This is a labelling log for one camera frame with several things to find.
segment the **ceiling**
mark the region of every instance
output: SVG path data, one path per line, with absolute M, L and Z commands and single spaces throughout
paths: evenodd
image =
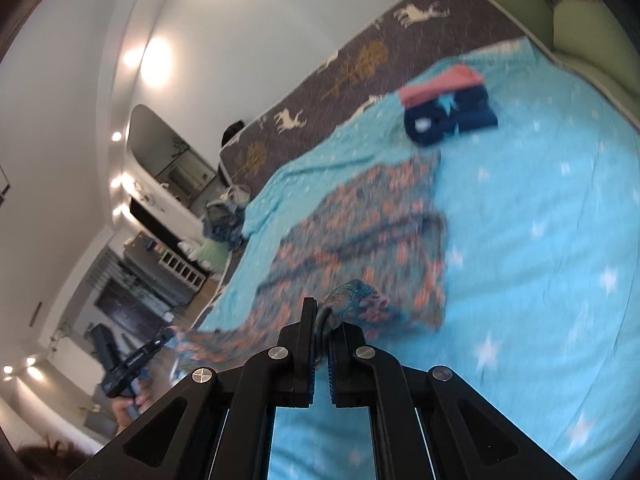
M 0 206 L 0 364 L 33 351 L 60 286 L 106 222 L 95 103 L 115 2 L 43 0 L 0 63 L 0 164 L 11 184 Z

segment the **human hand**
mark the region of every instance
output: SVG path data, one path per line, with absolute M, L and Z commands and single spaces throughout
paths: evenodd
M 116 422 L 118 423 L 118 433 L 133 422 L 127 413 L 127 408 L 135 404 L 138 407 L 138 411 L 143 413 L 153 404 L 153 401 L 151 400 L 151 391 L 146 383 L 139 380 L 138 385 L 140 386 L 140 393 L 135 399 L 131 399 L 130 397 L 115 397 L 111 401 L 111 409 L 113 410 L 113 415 L 115 415 Z

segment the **deer pattern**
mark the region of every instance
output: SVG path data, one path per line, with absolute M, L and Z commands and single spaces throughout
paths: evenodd
M 408 4 L 402 9 L 396 10 L 394 16 L 404 28 L 414 23 L 428 22 L 431 18 L 446 18 L 450 15 L 450 10 L 436 10 L 440 2 L 433 2 L 428 10 L 420 10 L 414 4 Z
M 336 51 L 333 54 L 331 54 L 331 57 L 327 59 L 325 64 L 318 69 L 316 74 L 324 72 L 329 67 L 329 65 L 331 65 L 331 63 L 333 63 L 336 59 L 338 59 L 339 54 L 340 54 L 340 51 Z
M 353 115 L 347 120 L 347 123 L 350 123 L 351 121 L 353 121 L 355 118 L 360 117 L 363 113 L 364 110 L 366 110 L 367 108 L 369 108 L 371 105 L 376 104 L 377 102 L 382 101 L 382 98 L 384 96 L 383 95 L 370 95 L 369 99 L 367 101 L 365 101 L 363 104 L 361 104 L 356 111 L 353 113 Z
M 285 108 L 283 111 L 278 112 L 273 116 L 273 120 L 276 121 L 278 127 L 278 133 L 281 134 L 286 130 L 293 130 L 295 128 L 302 128 L 306 124 L 306 119 L 300 122 L 300 115 L 304 110 L 300 110 L 294 118 L 291 118 L 289 109 Z

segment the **light blue bedsheet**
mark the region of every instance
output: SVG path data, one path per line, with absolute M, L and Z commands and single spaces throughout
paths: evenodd
M 462 60 L 486 77 L 500 127 L 439 146 L 444 326 L 378 345 L 448 365 L 579 480 L 608 479 L 640 431 L 638 134 L 528 41 L 511 46 L 416 79 Z M 416 151 L 390 94 L 281 168 L 247 209 L 248 249 L 201 330 L 244 321 L 280 239 L 328 192 Z M 311 409 L 277 412 L 270 479 L 373 479 L 366 411 L 336 410 L 326 370 L 316 381 Z

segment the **green pillow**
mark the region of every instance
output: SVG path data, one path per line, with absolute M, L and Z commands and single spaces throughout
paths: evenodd
M 546 0 L 495 0 L 547 47 L 554 46 L 554 12 Z
M 561 52 L 556 52 L 556 57 L 574 69 L 578 74 L 600 83 L 610 92 L 616 101 L 640 120 L 640 99 L 631 95 L 625 88 L 620 86 L 615 79 L 605 74 L 599 68 L 577 57 L 562 54 Z
M 564 0 L 554 13 L 556 49 L 579 57 L 640 96 L 640 54 L 607 6 Z

